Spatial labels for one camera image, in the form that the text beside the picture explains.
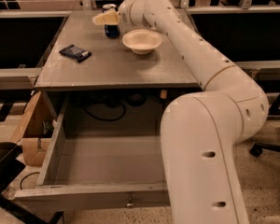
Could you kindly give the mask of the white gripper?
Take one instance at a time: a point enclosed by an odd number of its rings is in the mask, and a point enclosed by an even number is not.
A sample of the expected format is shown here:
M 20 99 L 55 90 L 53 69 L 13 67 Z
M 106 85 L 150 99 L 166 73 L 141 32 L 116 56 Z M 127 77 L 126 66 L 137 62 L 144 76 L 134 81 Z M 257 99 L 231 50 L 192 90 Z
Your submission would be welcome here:
M 92 18 L 95 25 L 118 25 L 119 20 L 131 26 L 146 26 L 144 17 L 145 0 L 124 0 L 119 5 L 119 13 L 108 10 Z

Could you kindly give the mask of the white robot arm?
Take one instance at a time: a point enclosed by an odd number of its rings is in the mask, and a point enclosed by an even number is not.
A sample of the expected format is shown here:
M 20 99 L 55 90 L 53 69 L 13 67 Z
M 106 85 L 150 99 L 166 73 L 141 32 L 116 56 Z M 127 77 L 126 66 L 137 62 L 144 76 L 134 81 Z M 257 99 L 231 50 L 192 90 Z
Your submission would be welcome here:
M 174 99 L 161 119 L 161 154 L 174 224 L 249 224 L 234 145 L 257 133 L 269 104 L 239 66 L 189 28 L 169 0 L 125 0 L 93 17 L 166 35 L 201 87 Z

